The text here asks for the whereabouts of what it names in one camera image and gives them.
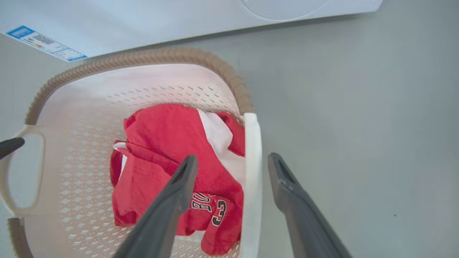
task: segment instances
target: jersey number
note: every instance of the jersey number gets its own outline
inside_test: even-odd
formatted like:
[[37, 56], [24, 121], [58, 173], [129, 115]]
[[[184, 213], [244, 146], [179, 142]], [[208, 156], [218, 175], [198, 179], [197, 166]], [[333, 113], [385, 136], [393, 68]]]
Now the jersey number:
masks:
[[217, 205], [217, 210], [218, 210], [218, 215], [212, 216], [212, 224], [214, 224], [215, 226], [220, 226], [220, 223], [222, 223], [223, 217], [225, 217], [226, 202], [223, 200], [219, 200], [218, 205]]

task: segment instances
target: sticker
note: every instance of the sticker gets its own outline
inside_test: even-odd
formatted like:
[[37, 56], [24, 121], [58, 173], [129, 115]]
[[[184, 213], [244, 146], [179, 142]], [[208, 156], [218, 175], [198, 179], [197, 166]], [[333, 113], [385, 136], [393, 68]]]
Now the sticker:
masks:
[[87, 58], [87, 56], [71, 48], [68, 48], [25, 26], [16, 28], [6, 34], [24, 43], [32, 45], [35, 48], [45, 51], [53, 56], [57, 56], [65, 61], [71, 62]]

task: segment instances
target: basket rim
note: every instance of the basket rim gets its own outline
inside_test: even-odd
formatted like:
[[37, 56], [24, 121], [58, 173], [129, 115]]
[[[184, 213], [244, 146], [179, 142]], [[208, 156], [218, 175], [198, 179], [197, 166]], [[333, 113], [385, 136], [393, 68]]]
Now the basket rim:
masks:
[[223, 59], [210, 51], [196, 48], [171, 47], [153, 50], [134, 50], [111, 54], [62, 72], [49, 79], [38, 91], [29, 107], [25, 124], [36, 125], [46, 101], [66, 84], [111, 70], [153, 64], [195, 64], [216, 73], [231, 90], [239, 113], [254, 112], [252, 97], [242, 79]]

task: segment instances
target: tan basket rim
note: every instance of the tan basket rim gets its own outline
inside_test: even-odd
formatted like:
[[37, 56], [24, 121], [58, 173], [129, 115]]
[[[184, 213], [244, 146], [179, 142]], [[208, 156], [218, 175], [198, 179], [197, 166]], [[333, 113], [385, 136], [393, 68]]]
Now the tan basket rim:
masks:
[[6, 223], [10, 232], [10, 240], [14, 254], [18, 258], [34, 258], [27, 242], [24, 218], [11, 218], [8, 219]]
[[200, 49], [161, 48], [157, 50], [135, 50], [112, 54], [56, 75], [48, 80], [35, 96], [26, 115], [25, 124], [36, 125], [41, 110], [49, 97], [57, 89], [72, 81], [124, 67], [166, 63], [196, 64], [212, 70], [231, 89], [240, 115], [244, 115], [246, 112], [253, 112], [252, 97], [247, 91], [246, 85], [226, 61], [212, 52]]

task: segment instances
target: basket hole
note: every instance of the basket hole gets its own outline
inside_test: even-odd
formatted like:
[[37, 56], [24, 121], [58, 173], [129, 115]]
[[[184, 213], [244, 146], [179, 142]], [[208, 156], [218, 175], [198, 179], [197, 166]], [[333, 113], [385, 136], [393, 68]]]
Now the basket hole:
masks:
[[30, 207], [38, 194], [42, 172], [44, 141], [41, 135], [28, 134], [25, 144], [11, 157], [8, 185], [13, 201], [18, 207]]

